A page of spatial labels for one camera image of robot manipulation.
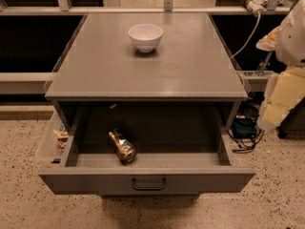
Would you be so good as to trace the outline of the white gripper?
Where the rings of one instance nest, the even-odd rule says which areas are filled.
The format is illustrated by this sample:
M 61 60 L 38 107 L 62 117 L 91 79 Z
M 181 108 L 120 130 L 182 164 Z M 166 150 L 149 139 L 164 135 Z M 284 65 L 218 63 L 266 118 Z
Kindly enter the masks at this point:
M 276 59 L 288 67 L 268 79 L 257 126 L 270 131 L 279 127 L 289 112 L 305 97 L 305 0 L 299 0 L 278 28 L 255 45 L 259 50 L 275 50 Z

